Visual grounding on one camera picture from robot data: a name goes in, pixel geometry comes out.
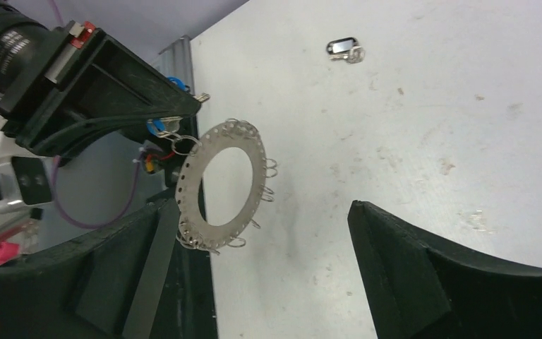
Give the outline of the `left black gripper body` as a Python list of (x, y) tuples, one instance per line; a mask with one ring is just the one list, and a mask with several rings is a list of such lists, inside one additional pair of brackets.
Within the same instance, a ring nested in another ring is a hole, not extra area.
[(81, 113), (78, 100), (66, 103), (79, 56), (97, 33), (90, 21), (52, 30), (0, 1), (0, 131), (6, 136), (52, 136), (66, 131), (89, 136), (93, 117)]

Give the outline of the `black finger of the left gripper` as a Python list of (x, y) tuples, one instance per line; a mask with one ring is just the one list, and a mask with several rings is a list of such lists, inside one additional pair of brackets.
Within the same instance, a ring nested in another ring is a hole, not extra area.
[(77, 99), (81, 113), (93, 117), (97, 131), (89, 136), (72, 136), (60, 131), (52, 136), (14, 136), (16, 143), (39, 156), (72, 159), (102, 137), (127, 130), (132, 141), (151, 137), (148, 119), (152, 109), (174, 90), (165, 76), (148, 65), (117, 40), (98, 29), (79, 56), (75, 77), (62, 97), (66, 103)]

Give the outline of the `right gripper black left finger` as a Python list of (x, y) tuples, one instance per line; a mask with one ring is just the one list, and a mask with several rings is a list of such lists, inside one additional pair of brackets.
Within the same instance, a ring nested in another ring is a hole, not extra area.
[(178, 223), (158, 201), (0, 266), (0, 338), (216, 338), (210, 261)]

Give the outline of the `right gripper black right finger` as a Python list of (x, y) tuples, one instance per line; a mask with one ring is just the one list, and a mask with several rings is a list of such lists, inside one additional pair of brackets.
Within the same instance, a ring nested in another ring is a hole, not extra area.
[(542, 338), (542, 268), (354, 201), (348, 225), (379, 338)]

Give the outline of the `blue tagged key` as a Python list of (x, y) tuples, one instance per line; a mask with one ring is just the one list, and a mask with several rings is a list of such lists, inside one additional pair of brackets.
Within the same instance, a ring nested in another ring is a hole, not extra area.
[(158, 138), (169, 138), (174, 135), (184, 119), (192, 119), (204, 102), (210, 99), (210, 94), (192, 95), (191, 87), (181, 79), (168, 76), (167, 80), (174, 90), (172, 96), (165, 95), (163, 103), (152, 109), (156, 117), (148, 119), (147, 130)]

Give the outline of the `large silver metal keyring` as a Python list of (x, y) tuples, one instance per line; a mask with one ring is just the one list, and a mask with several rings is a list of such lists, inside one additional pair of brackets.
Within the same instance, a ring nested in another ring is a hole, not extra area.
[(228, 119), (206, 131), (187, 153), (174, 198), (179, 207), (176, 239), (187, 249), (217, 254), (240, 248), (263, 202), (275, 199), (266, 184), (278, 174), (259, 130), (246, 120)]

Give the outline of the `black tagged silver key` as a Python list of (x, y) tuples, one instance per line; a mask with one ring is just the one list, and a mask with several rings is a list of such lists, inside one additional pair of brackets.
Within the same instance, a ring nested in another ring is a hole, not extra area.
[(328, 42), (325, 51), (331, 61), (345, 61), (348, 64), (357, 64), (365, 58), (365, 49), (355, 37), (345, 37)]

